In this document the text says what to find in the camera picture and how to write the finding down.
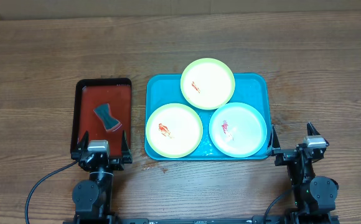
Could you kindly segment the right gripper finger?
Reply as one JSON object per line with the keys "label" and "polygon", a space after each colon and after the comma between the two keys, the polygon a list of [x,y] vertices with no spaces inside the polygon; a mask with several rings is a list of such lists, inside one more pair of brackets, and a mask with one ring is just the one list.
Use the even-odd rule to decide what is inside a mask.
{"label": "right gripper finger", "polygon": [[275,126],[272,125],[271,126],[271,132],[270,132],[270,140],[268,142],[268,147],[267,147],[267,156],[275,156],[276,153],[281,149],[279,140],[278,140],[278,135],[276,133],[275,130]]}
{"label": "right gripper finger", "polygon": [[314,127],[314,125],[311,122],[308,122],[306,125],[307,128],[307,135],[308,136],[318,136],[320,133],[317,131],[317,129]]}

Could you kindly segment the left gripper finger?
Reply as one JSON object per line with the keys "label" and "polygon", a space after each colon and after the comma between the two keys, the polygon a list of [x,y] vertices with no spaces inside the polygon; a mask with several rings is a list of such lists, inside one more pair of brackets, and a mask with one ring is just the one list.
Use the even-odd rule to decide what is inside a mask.
{"label": "left gripper finger", "polygon": [[122,155],[122,157],[131,157],[131,151],[129,149],[128,140],[127,140],[127,137],[126,137],[126,131],[122,132],[121,155]]}
{"label": "left gripper finger", "polygon": [[84,133],[83,137],[81,138],[81,140],[79,140],[79,142],[77,144],[77,152],[86,151],[88,148],[88,143],[89,143],[89,133],[88,133],[88,131],[86,131]]}

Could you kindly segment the green plate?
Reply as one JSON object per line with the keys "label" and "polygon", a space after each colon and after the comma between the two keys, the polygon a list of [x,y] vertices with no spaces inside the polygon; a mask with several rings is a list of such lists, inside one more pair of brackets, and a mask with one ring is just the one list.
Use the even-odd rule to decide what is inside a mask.
{"label": "green plate", "polygon": [[203,125],[191,107],[169,103],[153,111],[145,133],[154,152],[165,158],[178,159],[197,149],[202,140]]}
{"label": "green plate", "polygon": [[192,106],[215,110],[230,101],[235,91],[235,77],[222,61],[200,58],[182,72],[180,90]]}

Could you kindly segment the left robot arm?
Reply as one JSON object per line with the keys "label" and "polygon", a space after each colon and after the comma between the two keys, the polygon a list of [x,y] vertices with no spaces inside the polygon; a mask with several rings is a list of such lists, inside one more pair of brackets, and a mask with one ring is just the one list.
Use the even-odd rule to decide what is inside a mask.
{"label": "left robot arm", "polygon": [[126,133],[122,132],[121,154],[110,157],[107,140],[89,140],[85,132],[71,150],[71,158],[89,173],[89,179],[80,181],[73,189],[75,204],[74,223],[120,223],[120,218],[111,211],[111,196],[115,171],[123,171],[125,164],[133,162]]}

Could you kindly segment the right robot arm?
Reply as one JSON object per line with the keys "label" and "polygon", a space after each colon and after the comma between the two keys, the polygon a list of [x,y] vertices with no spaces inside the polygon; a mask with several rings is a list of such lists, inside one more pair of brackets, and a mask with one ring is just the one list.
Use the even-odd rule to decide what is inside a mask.
{"label": "right robot arm", "polygon": [[[275,128],[271,129],[270,156],[276,166],[286,166],[291,188],[275,198],[263,215],[263,223],[339,223],[331,216],[335,210],[339,185],[329,177],[317,176],[313,163],[324,158],[329,142],[312,123],[307,123],[307,136],[294,149],[281,149]],[[269,217],[271,208],[280,200],[294,195],[295,209],[285,211],[280,217]]]}

